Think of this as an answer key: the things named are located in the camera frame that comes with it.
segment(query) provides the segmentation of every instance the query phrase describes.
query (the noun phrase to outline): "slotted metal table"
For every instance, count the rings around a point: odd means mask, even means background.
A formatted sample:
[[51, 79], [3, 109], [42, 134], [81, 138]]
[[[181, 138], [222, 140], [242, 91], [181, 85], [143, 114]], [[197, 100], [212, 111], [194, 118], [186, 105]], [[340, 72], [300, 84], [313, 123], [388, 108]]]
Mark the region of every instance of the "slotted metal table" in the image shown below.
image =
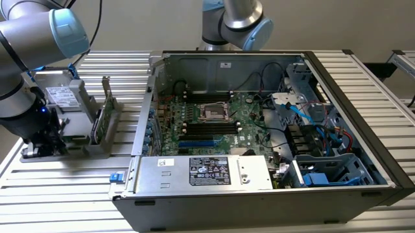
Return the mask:
[[[415, 115], [364, 65], [341, 50], [314, 51], [384, 146], [415, 182]], [[85, 88], [103, 100], [101, 77], [123, 103], [115, 144], [105, 160], [19, 163], [18, 140], [0, 165], [1, 233], [131, 233], [107, 197], [109, 175], [129, 165], [145, 90], [149, 52], [94, 51], [77, 69]], [[374, 207], [346, 224], [234, 229], [229, 233], [410, 233], [415, 194], [389, 207]]]

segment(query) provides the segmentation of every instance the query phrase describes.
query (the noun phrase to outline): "green circuit board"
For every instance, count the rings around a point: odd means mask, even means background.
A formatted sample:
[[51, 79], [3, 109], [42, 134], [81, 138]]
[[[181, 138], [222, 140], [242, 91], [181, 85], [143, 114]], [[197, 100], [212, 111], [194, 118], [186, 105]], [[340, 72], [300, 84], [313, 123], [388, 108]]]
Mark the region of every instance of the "green circuit board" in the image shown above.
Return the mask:
[[[186, 148], [188, 153], [183, 155], [221, 155], [232, 154], [230, 149], [246, 148], [252, 149], [257, 155], [269, 156], [273, 154], [272, 149], [261, 146], [254, 138], [257, 135], [261, 139], [266, 135], [266, 131], [262, 130], [253, 124], [249, 117], [249, 113], [258, 113], [257, 106], [253, 103], [246, 103], [245, 99], [252, 99], [253, 97], [248, 94], [236, 94], [228, 105], [228, 116], [226, 122], [240, 122], [240, 127], [242, 128], [238, 134], [225, 134], [213, 135], [214, 147], [210, 148]], [[161, 132], [162, 132], [162, 155], [182, 155], [178, 152], [178, 136], [182, 133], [182, 123], [209, 123], [204, 121], [200, 115], [200, 107], [202, 104], [189, 104], [183, 103], [177, 97], [169, 99], [169, 97], [161, 97], [165, 99], [159, 102], [158, 116], [161, 122]]]

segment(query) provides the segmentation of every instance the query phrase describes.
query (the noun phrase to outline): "sticker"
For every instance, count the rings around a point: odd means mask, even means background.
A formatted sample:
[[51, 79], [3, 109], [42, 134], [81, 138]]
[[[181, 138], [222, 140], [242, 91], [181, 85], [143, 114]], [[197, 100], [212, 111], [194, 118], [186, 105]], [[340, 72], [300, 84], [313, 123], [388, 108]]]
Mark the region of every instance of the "sticker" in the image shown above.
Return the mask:
[[229, 163], [226, 157], [189, 158], [190, 186], [229, 185]]
[[173, 166], [174, 159], [158, 159], [157, 166]]
[[58, 107], [78, 107], [75, 97], [66, 86], [46, 87], [46, 92]]
[[230, 67], [232, 67], [232, 63], [228, 63], [228, 62], [220, 63], [220, 68], [230, 68]]

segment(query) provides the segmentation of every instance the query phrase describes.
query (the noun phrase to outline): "white label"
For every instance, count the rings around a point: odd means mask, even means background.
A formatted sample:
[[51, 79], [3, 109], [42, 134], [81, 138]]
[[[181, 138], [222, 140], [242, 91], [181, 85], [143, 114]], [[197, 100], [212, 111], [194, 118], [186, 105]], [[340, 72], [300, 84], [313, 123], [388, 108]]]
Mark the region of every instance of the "white label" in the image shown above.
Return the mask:
[[232, 63], [228, 63], [228, 62], [220, 63], [220, 68], [230, 68], [230, 67], [232, 67]]
[[78, 107], [77, 100], [70, 89], [66, 86], [62, 87], [46, 87], [46, 92], [54, 102], [61, 107]]
[[173, 166], [174, 159], [158, 159], [157, 166]]

